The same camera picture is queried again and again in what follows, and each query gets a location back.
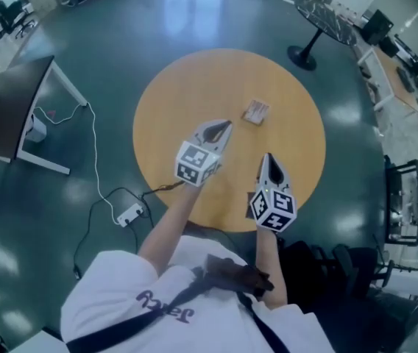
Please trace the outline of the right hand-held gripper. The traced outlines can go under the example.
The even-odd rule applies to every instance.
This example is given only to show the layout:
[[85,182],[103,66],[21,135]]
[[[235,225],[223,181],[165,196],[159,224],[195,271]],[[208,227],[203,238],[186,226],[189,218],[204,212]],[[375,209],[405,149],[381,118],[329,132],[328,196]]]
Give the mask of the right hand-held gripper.
[[[272,183],[284,189],[270,186]],[[258,228],[274,233],[285,231],[297,219],[297,200],[289,192],[290,183],[284,165],[273,154],[265,153],[258,167],[256,191],[249,197],[246,217],[254,220]]]

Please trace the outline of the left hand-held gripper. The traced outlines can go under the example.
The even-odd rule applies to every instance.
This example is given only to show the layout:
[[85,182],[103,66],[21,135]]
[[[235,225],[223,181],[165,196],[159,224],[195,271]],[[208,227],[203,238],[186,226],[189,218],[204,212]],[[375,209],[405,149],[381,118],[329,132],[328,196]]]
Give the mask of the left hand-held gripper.
[[176,178],[196,187],[204,185],[216,173],[232,130],[233,123],[225,119],[200,124],[194,137],[202,142],[185,140],[177,153],[174,166]]

